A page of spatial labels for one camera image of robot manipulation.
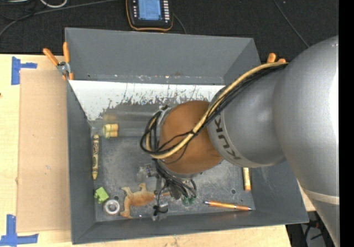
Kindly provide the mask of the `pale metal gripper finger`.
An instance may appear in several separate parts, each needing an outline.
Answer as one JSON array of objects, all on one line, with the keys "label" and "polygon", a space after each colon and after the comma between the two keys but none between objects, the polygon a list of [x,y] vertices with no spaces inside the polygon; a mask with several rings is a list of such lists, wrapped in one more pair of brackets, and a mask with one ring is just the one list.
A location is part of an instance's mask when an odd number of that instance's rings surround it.
[{"label": "pale metal gripper finger", "polygon": [[157,171],[153,166],[141,166],[137,172],[137,182],[146,182],[148,179],[155,179]]},{"label": "pale metal gripper finger", "polygon": [[169,211],[169,204],[156,204],[153,206],[153,214],[151,216],[152,221],[161,221],[167,217]]}]

